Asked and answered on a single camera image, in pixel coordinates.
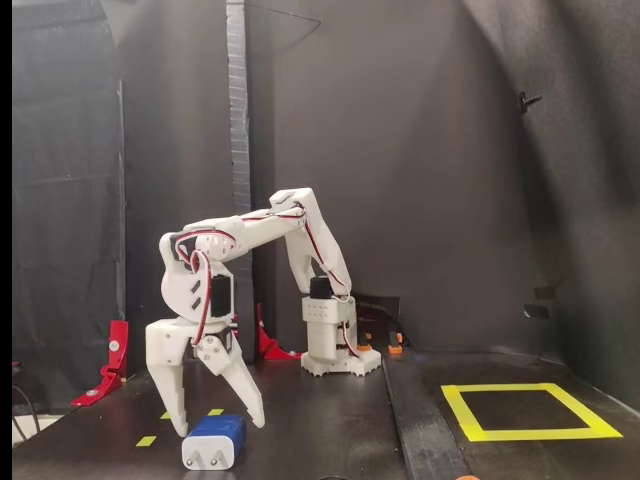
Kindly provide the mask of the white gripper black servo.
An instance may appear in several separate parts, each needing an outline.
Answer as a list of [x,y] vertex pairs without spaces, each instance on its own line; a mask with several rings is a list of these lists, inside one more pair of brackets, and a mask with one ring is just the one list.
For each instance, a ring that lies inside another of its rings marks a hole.
[[183,356],[194,354],[215,376],[222,376],[246,407],[257,428],[265,425],[262,395],[242,357],[242,350],[225,322],[204,326],[196,346],[195,323],[177,317],[149,324],[145,330],[146,365],[169,419],[180,437],[188,434],[184,403]]

